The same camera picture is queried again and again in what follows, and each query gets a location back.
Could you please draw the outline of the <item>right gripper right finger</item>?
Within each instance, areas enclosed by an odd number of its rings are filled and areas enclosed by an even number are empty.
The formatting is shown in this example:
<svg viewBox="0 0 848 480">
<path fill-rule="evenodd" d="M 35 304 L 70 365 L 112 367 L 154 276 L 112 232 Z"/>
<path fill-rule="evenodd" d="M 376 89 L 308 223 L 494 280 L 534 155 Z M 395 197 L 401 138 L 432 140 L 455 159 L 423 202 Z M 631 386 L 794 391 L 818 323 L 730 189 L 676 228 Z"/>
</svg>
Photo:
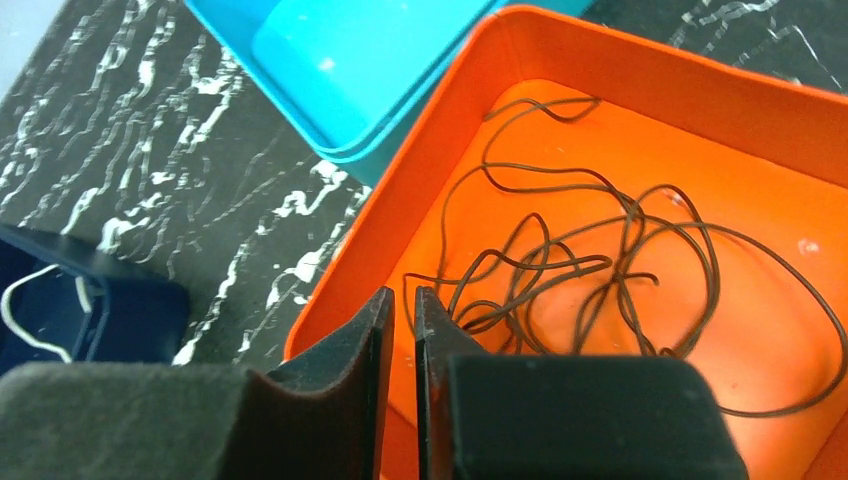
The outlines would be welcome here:
<svg viewBox="0 0 848 480">
<path fill-rule="evenodd" d="M 498 355 L 415 294 L 423 479 L 744 479 L 703 377 L 664 357 Z"/>
</svg>

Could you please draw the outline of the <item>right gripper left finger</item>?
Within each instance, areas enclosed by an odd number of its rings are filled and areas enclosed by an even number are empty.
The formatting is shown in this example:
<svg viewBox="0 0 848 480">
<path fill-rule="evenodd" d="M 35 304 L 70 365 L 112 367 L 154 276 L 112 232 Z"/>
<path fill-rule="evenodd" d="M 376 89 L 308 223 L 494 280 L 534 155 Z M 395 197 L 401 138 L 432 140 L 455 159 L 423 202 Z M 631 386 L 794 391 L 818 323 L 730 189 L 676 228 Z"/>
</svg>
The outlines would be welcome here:
<svg viewBox="0 0 848 480">
<path fill-rule="evenodd" d="M 375 479 L 394 294 L 269 372 L 28 363 L 1 380 L 5 479 Z"/>
</svg>

